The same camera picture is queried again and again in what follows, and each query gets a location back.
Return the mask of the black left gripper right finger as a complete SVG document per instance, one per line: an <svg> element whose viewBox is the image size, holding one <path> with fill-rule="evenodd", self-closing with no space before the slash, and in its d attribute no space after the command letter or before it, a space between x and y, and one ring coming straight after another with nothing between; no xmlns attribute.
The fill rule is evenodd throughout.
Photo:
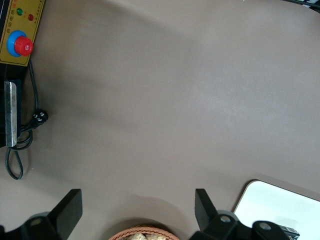
<svg viewBox="0 0 320 240"><path fill-rule="evenodd" d="M251 240L252 229L230 211L217 210L206 190L197 188L194 214L199 227L198 240Z"/></svg>

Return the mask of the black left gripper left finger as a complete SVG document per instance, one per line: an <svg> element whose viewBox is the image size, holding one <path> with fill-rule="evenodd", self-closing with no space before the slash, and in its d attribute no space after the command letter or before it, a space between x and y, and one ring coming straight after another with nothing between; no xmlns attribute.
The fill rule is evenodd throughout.
<svg viewBox="0 0 320 240"><path fill-rule="evenodd" d="M67 240L83 215L82 190L72 189L47 214L27 220L21 228L24 240Z"/></svg>

